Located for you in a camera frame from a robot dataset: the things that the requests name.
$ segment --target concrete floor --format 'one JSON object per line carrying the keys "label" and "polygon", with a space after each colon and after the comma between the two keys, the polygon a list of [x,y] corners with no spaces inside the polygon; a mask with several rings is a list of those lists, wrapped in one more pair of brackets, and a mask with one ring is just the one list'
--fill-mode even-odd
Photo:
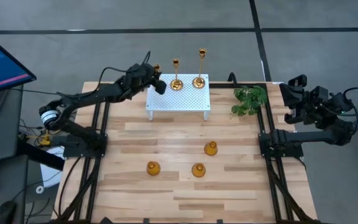
{"label": "concrete floor", "polygon": [[[256,0],[256,6],[262,28],[358,27],[358,1]],[[253,26],[249,2],[243,0],[0,0],[0,30]],[[273,81],[304,73],[308,90],[321,85],[339,92],[358,86],[358,32],[263,33],[263,39]],[[150,62],[161,64],[163,72],[173,72],[171,59],[178,57],[180,72],[196,73],[200,47],[208,50],[204,71],[212,80],[226,80],[230,72],[241,81],[264,80],[253,32],[0,35],[0,44],[37,76],[25,85],[29,90],[80,92],[83,82],[97,80],[104,67],[125,69],[139,63],[148,50]],[[115,80],[119,75],[104,77]],[[22,118],[29,126],[40,125],[38,108],[52,99],[25,93]],[[358,92],[352,99],[358,106]],[[319,219],[358,223],[358,133],[344,147],[313,143],[303,148]],[[33,183],[40,172],[37,164],[30,166]],[[36,200],[37,211],[47,197],[54,200],[56,188],[44,196],[29,192],[27,201]]]}

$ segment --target gold candlestick holder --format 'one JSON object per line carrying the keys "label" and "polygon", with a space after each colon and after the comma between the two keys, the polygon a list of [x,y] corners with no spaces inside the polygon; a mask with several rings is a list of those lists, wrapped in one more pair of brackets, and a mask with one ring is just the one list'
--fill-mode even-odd
{"label": "gold candlestick holder", "polygon": [[205,80],[201,77],[201,73],[203,71],[203,61],[206,54],[206,49],[199,49],[198,52],[200,53],[200,72],[198,74],[198,77],[193,79],[193,86],[196,88],[202,88],[205,86]]}
{"label": "gold candlestick holder", "polygon": [[177,91],[183,88],[183,82],[178,79],[179,59],[174,58],[172,62],[173,62],[173,67],[175,68],[175,79],[172,80],[171,82],[171,89]]}
{"label": "gold candlestick holder", "polygon": [[159,64],[155,64],[155,65],[154,65],[154,71],[155,71],[156,73],[160,73],[160,72],[161,72],[161,66],[160,66]]}

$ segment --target orange bell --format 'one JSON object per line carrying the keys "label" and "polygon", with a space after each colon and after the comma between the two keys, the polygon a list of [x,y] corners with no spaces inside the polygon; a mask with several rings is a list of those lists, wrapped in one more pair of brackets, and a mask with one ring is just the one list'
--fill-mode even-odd
{"label": "orange bell", "polygon": [[203,177],[205,175],[205,166],[203,164],[194,164],[191,168],[191,172],[195,177]]}
{"label": "orange bell", "polygon": [[150,175],[158,175],[160,173],[161,167],[158,162],[150,161],[147,163],[147,173]]}
{"label": "orange bell", "polygon": [[211,141],[204,146],[204,152],[209,156],[215,156],[218,152],[218,145],[216,142]]}

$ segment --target white pegboard stand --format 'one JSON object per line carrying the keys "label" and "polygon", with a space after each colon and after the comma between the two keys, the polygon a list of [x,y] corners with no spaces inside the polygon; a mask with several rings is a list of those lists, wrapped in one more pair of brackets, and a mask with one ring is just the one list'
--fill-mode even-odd
{"label": "white pegboard stand", "polygon": [[211,111],[208,74],[201,74],[205,81],[205,86],[201,89],[193,86],[193,79],[196,77],[198,74],[178,74],[178,79],[183,82],[183,88],[175,91],[170,86],[175,74],[161,74],[160,79],[167,84],[165,93],[159,95],[152,86],[147,89],[146,112],[149,120],[153,120],[154,111],[199,111],[204,113],[206,121]]}

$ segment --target wooden table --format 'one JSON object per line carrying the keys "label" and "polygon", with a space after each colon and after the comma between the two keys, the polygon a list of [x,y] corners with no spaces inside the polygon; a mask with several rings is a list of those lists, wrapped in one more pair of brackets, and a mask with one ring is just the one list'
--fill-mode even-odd
{"label": "wooden table", "polygon": [[[86,82],[91,91],[96,82]],[[284,122],[284,107],[278,85],[267,83],[277,129],[295,130]],[[132,101],[112,104],[107,133],[109,145],[102,159],[94,201],[93,222],[103,217],[113,222],[271,223],[272,199],[264,159],[260,155],[257,115],[238,117],[231,106],[238,103],[232,89],[211,89],[211,114],[155,113],[149,121],[145,112],[146,91]],[[99,126],[104,106],[101,106]],[[91,126],[94,106],[78,110],[76,122]],[[266,130],[266,112],[263,110]],[[218,153],[207,156],[204,145],[216,141]],[[64,182],[75,159],[65,163]],[[146,173],[148,161],[161,165],[158,176]],[[206,175],[196,178],[191,167],[204,163]],[[288,189],[302,209],[316,218],[305,168],[294,158],[283,158]],[[63,208],[78,191],[83,159],[76,165],[63,194]],[[286,217],[280,193],[280,208]],[[85,195],[81,217],[85,217]]]}

